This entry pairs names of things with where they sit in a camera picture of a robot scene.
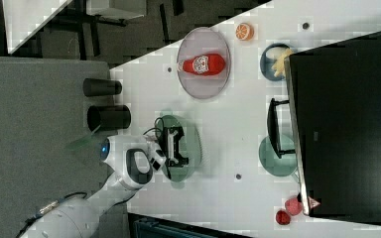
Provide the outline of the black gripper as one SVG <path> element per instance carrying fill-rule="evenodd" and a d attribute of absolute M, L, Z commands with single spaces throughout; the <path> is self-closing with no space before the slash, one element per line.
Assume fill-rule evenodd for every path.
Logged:
<path fill-rule="evenodd" d="M 189 158 L 180 153 L 180 140 L 184 135 L 182 127 L 165 127 L 163 129 L 160 145 L 167 158 L 168 167 L 182 168 L 189 164 Z"/>

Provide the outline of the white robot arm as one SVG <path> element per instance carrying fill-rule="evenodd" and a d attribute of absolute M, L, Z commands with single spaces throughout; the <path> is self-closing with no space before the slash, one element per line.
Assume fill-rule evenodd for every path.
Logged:
<path fill-rule="evenodd" d="M 60 198 L 26 220 L 16 238 L 90 238 L 100 217 L 112 206 L 130 200 L 154 172 L 181 163 L 181 126 L 158 128 L 153 135 L 115 135 L 101 145 L 100 158 L 113 173 L 89 198 L 76 193 Z"/>

